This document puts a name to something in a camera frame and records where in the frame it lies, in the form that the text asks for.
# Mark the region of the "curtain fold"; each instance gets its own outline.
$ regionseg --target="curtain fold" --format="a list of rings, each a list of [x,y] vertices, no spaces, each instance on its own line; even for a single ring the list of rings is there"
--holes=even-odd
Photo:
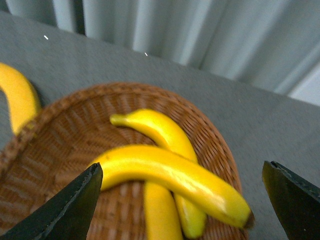
[[[0,10],[320,105],[308,97],[320,92],[319,0],[0,0]]]

